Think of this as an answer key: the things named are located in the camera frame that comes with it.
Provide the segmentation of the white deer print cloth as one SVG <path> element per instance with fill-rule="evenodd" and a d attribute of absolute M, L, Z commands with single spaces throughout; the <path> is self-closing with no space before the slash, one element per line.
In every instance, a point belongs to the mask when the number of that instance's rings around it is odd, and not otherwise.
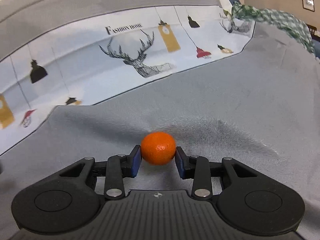
<path fill-rule="evenodd" d="M 1 152 L 58 105 L 94 105 L 238 54 L 229 0 L 2 0 Z"/>

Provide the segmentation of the orange mandarin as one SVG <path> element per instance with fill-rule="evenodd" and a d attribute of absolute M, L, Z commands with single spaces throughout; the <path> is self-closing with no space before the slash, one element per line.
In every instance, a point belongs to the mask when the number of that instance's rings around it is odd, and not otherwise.
<path fill-rule="evenodd" d="M 164 132 L 153 132 L 143 138 L 140 145 L 142 158 L 151 165 L 166 165 L 176 153 L 175 139 Z"/>

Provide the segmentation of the green checkered cloth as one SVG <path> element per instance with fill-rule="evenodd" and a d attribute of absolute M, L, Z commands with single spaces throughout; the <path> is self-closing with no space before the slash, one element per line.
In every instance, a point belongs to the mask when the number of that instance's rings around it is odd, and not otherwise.
<path fill-rule="evenodd" d="M 316 54 L 309 28 L 305 22 L 293 14 L 275 9 L 257 9 L 250 5 L 234 2 L 231 8 L 231 19 L 255 21 L 273 25 L 294 38 L 309 53 Z"/>

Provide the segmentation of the grey sofa cover cloth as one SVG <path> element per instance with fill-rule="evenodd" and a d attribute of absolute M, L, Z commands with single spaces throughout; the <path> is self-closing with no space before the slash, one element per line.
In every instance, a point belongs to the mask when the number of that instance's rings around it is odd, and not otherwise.
<path fill-rule="evenodd" d="M 125 198 L 86 225 L 54 235 L 20 229 L 11 212 L 23 189 L 85 157 L 128 155 L 153 132 L 187 156 L 237 161 L 295 190 L 305 204 L 296 231 L 251 235 L 191 197 L 175 156 L 141 155 Z M 36 131 L 1 152 L 1 239 L 319 239 L 319 57 L 273 25 L 255 22 L 242 52 L 170 74 L 94 105 L 55 106 Z"/>

